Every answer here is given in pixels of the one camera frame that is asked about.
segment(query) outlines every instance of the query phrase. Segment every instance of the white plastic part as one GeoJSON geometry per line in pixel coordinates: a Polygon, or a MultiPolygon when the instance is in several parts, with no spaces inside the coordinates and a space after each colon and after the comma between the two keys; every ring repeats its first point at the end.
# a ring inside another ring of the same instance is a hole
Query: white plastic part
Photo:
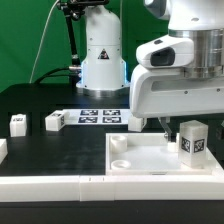
{"type": "Polygon", "coordinates": [[[131,167],[131,163],[127,160],[115,160],[111,163],[112,170],[126,170],[131,167]]]}
{"type": "Polygon", "coordinates": [[[79,176],[0,177],[0,202],[79,199],[79,176]]]}
{"type": "Polygon", "coordinates": [[[126,63],[121,58],[120,20],[104,6],[86,8],[87,56],[78,88],[116,91],[128,87],[126,63]]]}
{"type": "Polygon", "coordinates": [[[134,116],[130,116],[128,119],[128,130],[141,132],[146,124],[147,118],[137,118],[134,116]]]}
{"type": "Polygon", "coordinates": [[[224,27],[223,0],[167,0],[171,30],[214,30],[224,27]]]}
{"type": "Polygon", "coordinates": [[[123,135],[111,136],[110,146],[113,153],[122,153],[127,151],[127,137],[123,135]]]}
{"type": "Polygon", "coordinates": [[[8,154],[6,139],[0,139],[0,164],[8,154]]]}
{"type": "Polygon", "coordinates": [[[80,201],[113,201],[114,177],[81,176],[80,201]]]}
{"type": "Polygon", "coordinates": [[[149,43],[143,44],[137,48],[136,57],[143,67],[155,68],[151,65],[151,56],[155,52],[163,49],[172,48],[175,52],[175,60],[171,66],[157,66],[159,67],[179,67],[190,64],[194,59],[194,43],[188,38],[176,38],[171,36],[163,36],[158,40],[153,40],[149,43]]]}
{"type": "Polygon", "coordinates": [[[179,159],[190,167],[206,163],[208,126],[189,121],[180,124],[179,159]]]}
{"type": "Polygon", "coordinates": [[[65,120],[68,119],[69,112],[56,110],[45,118],[47,131],[59,131],[65,126],[65,120]]]}
{"type": "Polygon", "coordinates": [[[23,114],[13,115],[9,126],[11,137],[25,136],[27,130],[26,115],[23,114]]]}
{"type": "Polygon", "coordinates": [[[192,81],[184,79],[183,68],[138,65],[131,78],[130,110],[139,118],[223,113],[223,90],[223,76],[192,81]]]}

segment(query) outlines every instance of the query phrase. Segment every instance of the cube with marker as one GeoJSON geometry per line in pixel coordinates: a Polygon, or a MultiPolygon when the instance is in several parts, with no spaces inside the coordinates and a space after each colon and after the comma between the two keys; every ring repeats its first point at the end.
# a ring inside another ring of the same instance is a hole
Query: cube with marker
{"type": "Polygon", "coordinates": [[[47,131],[59,131],[65,126],[65,120],[69,117],[69,112],[56,110],[45,118],[47,131]]]}
{"type": "Polygon", "coordinates": [[[26,115],[24,114],[13,115],[9,126],[11,137],[25,136],[27,130],[26,115]]]}
{"type": "Polygon", "coordinates": [[[189,121],[180,124],[179,159],[187,166],[203,168],[206,160],[208,126],[189,121]]]}

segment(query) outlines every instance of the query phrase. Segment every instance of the small white block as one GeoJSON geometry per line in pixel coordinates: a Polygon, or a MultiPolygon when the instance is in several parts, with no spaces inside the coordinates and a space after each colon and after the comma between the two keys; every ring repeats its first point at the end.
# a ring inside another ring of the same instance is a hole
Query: small white block
{"type": "Polygon", "coordinates": [[[11,137],[20,137],[26,135],[27,123],[26,115],[13,115],[10,121],[10,135],[11,137]]]}
{"type": "Polygon", "coordinates": [[[65,126],[65,119],[69,116],[68,111],[56,110],[45,118],[47,131],[59,131],[65,126]]]}
{"type": "Polygon", "coordinates": [[[0,164],[8,154],[6,139],[0,139],[0,164]]]}
{"type": "Polygon", "coordinates": [[[128,119],[128,130],[141,132],[146,124],[147,118],[137,118],[134,116],[130,116],[128,119]]]}
{"type": "Polygon", "coordinates": [[[189,121],[180,124],[179,159],[190,167],[202,166],[206,160],[208,126],[189,121]]]}

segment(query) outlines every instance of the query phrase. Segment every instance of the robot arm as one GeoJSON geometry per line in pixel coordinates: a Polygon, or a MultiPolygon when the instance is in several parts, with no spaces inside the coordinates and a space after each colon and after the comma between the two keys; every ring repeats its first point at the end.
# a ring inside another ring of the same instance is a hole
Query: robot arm
{"type": "Polygon", "coordinates": [[[156,18],[170,18],[169,0],[144,0],[144,5],[156,18]]]}

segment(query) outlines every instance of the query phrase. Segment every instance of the white platform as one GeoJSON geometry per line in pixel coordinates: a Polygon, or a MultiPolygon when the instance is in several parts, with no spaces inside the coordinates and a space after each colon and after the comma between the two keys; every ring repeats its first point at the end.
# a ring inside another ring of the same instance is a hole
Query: white platform
{"type": "Polygon", "coordinates": [[[204,167],[182,165],[163,134],[107,134],[105,176],[0,177],[0,202],[224,199],[224,171],[207,149],[204,167]],[[110,152],[126,135],[127,151],[110,152]],[[114,160],[128,169],[112,170],[114,160]]]}

